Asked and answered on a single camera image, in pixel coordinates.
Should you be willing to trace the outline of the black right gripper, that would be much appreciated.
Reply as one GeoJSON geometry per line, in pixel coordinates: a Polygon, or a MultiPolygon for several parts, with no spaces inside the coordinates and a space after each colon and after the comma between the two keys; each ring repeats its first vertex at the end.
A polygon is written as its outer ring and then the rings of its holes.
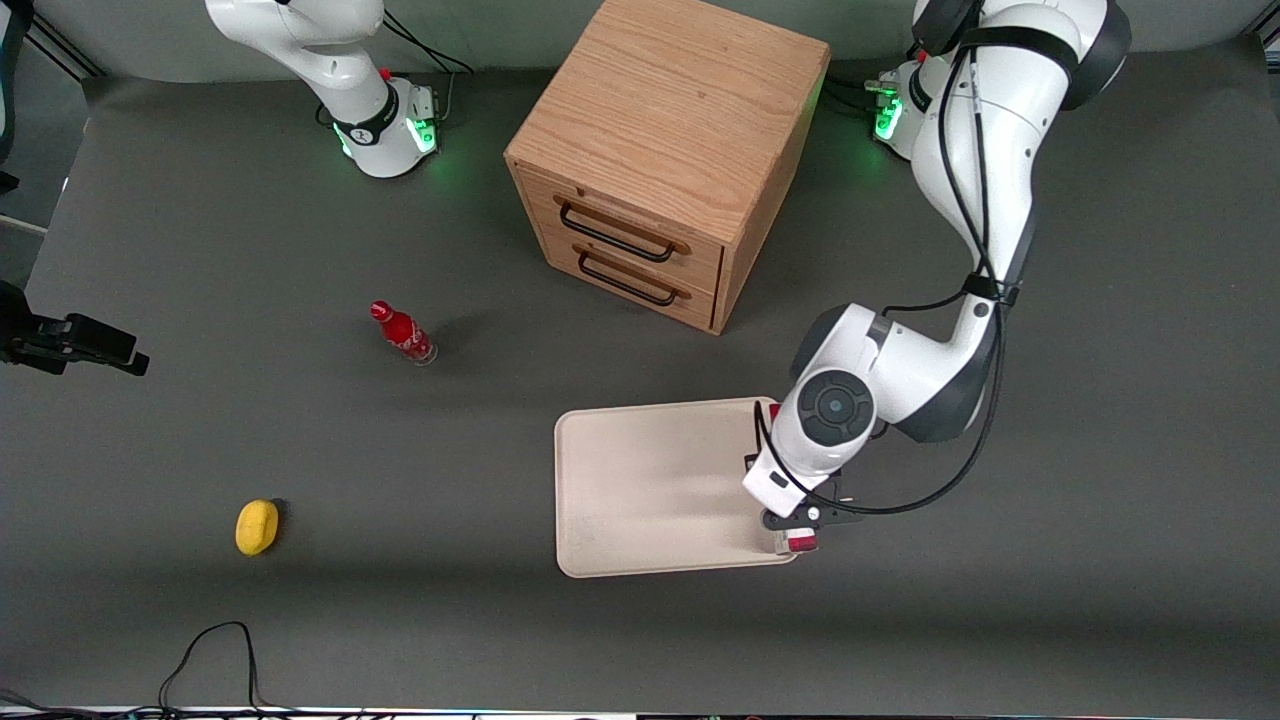
{"type": "Polygon", "coordinates": [[[35,314],[24,291],[3,281],[1,361],[51,375],[61,375],[70,363],[109,366],[134,377],[147,373],[150,356],[134,351],[133,334],[78,313],[64,320],[35,314]],[[67,360],[61,356],[63,329],[67,360]]]}

